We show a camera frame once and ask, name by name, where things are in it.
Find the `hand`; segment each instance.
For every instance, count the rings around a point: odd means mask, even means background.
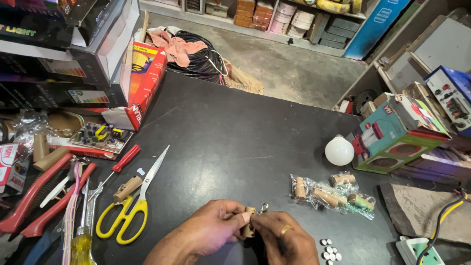
[[[281,230],[289,224],[282,235]],[[296,220],[286,212],[267,212],[252,215],[252,225],[262,236],[270,265],[319,265],[316,242]],[[281,253],[277,239],[282,240],[287,251]]]
[[[233,200],[210,200],[149,253],[144,264],[193,264],[226,243],[244,240],[241,228],[250,221],[245,206]]]

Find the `gold ring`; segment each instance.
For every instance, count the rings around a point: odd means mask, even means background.
[[[283,228],[281,229],[281,236],[284,235],[284,233],[288,230],[288,229],[293,229],[289,224],[283,226]]]

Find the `cloth rag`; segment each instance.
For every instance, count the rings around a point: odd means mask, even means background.
[[[202,41],[186,42],[179,37],[171,38],[162,30],[154,30],[148,33],[150,39],[146,38],[146,43],[153,43],[156,47],[165,47],[168,61],[177,63],[180,67],[188,67],[190,65],[188,54],[194,54],[204,48],[208,48]]]

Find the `gray floor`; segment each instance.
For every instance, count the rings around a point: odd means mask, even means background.
[[[222,57],[262,81],[264,95],[305,105],[330,109],[366,69],[360,61],[171,17],[149,13],[149,21],[149,28],[176,26],[203,36]]]

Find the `white light bulb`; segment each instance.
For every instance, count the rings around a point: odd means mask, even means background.
[[[355,151],[353,145],[341,135],[334,137],[325,146],[325,156],[330,163],[336,166],[344,166],[353,160]]]

